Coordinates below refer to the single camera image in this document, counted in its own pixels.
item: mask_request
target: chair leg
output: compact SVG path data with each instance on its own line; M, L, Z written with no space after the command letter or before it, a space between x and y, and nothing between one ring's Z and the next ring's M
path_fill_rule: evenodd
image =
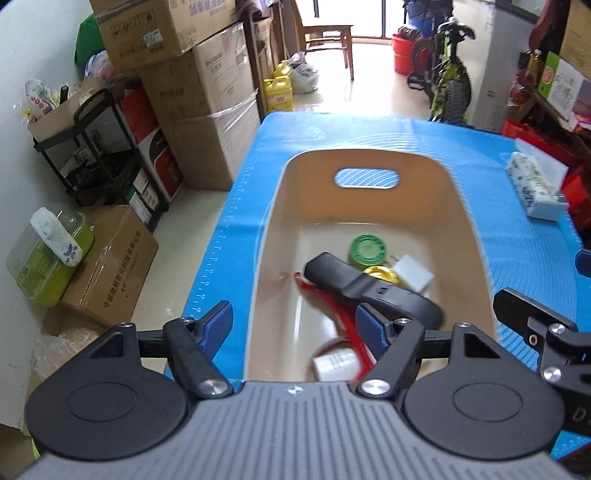
M349 58L349 73L351 75L351 82L355 80L353 74L353 41L351 39L351 29L347 29L347 56Z

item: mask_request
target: blue mat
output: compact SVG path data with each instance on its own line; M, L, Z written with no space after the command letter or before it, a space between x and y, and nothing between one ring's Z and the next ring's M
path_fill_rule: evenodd
M404 118L274 113L263 122L246 156L184 310L186 316L198 318L219 300L232 302L234 327L215 357L227 378L242 378L255 269L280 174L298 153L324 148L399 150L441 162L472 215L491 291L514 288L575 320L581 330L591 330L591 280L574 269L579 237L568 215L558 224L526 216L504 170L515 149L512 140ZM349 184L387 186L397 181L375 171L341 176ZM501 324L498 336L523 363L535 367L537 353L519 336ZM563 432L552 455L561 458L589 442Z

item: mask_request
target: white wall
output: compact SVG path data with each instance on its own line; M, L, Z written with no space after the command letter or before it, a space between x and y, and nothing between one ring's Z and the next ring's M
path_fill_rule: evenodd
M74 45L91 11L88 0L12 0L0 11L0 423L16 428L45 310L23 297L4 264L31 215L65 194L13 106L31 77L50 87L77 81Z

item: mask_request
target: green lid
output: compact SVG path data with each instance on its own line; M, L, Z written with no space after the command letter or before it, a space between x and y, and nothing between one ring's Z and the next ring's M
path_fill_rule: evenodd
M381 265L386 260L386 245L375 235L360 235L351 243L349 257L362 268Z

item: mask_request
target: clear plastic lid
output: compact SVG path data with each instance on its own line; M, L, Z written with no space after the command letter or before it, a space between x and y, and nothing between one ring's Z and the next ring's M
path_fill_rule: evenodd
M84 224L84 216L81 213L74 212L64 205L50 206L49 210L73 237ZM6 268L23 292L34 298L60 263L29 224L12 247L6 260Z

